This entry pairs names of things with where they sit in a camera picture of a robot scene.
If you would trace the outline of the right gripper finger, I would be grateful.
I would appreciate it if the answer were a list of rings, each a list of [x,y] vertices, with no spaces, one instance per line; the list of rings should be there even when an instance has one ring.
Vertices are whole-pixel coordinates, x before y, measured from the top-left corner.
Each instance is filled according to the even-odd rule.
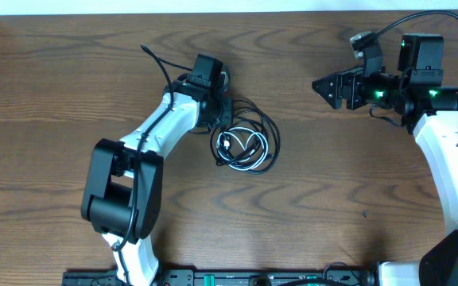
[[[312,82],[312,89],[323,98],[328,105],[338,110],[342,106],[342,97],[340,89],[334,81],[314,81]]]
[[[338,87],[342,87],[343,84],[343,77],[345,75],[345,71],[339,71],[332,73],[330,75],[326,75],[321,79],[317,79],[312,82],[313,90],[330,90],[335,89]]]

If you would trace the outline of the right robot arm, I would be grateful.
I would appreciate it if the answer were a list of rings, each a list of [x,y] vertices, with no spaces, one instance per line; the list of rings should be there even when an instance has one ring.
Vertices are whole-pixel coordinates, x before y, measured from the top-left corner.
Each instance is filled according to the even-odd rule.
[[[400,75],[385,72],[375,35],[350,39],[363,65],[312,82],[332,108],[370,105],[394,110],[429,164],[444,215],[445,238],[419,261],[377,262],[362,285],[458,285],[458,88],[442,84],[444,39],[436,34],[403,35]]]

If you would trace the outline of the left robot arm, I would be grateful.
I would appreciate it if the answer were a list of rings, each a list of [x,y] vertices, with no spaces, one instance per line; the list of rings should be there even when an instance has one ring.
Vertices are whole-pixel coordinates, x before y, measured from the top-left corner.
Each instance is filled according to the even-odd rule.
[[[191,71],[168,80],[157,109],[137,129],[95,145],[81,216],[111,247],[124,284],[155,281],[159,261],[151,233],[161,209],[165,158],[192,129],[231,122],[224,96],[229,82],[220,60],[199,54]]]

